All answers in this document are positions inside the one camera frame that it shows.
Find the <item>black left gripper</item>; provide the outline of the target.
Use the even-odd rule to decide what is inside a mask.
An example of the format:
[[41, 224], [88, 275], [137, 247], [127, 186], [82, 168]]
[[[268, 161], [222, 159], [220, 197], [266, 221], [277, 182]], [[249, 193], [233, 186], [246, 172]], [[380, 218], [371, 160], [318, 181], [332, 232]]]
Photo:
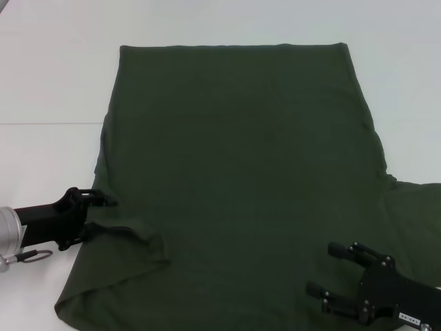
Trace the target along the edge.
[[60, 251], [65, 251], [83, 241], [91, 241], [112, 227], [85, 223], [88, 206], [117, 205], [116, 199], [101, 190], [70, 188], [54, 203], [17, 208], [14, 211], [25, 227], [21, 247], [53, 241]]

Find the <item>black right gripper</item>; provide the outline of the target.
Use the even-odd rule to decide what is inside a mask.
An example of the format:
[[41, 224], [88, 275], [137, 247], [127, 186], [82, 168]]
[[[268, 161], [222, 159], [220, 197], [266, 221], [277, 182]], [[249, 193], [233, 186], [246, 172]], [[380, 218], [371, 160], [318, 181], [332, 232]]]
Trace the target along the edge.
[[355, 299], [308, 282], [306, 293], [321, 302], [322, 313], [348, 318], [363, 326], [380, 318], [410, 327], [440, 326], [440, 290], [402, 276], [392, 256], [357, 241], [348, 247], [331, 242], [327, 253], [355, 263], [365, 272], [358, 282]]

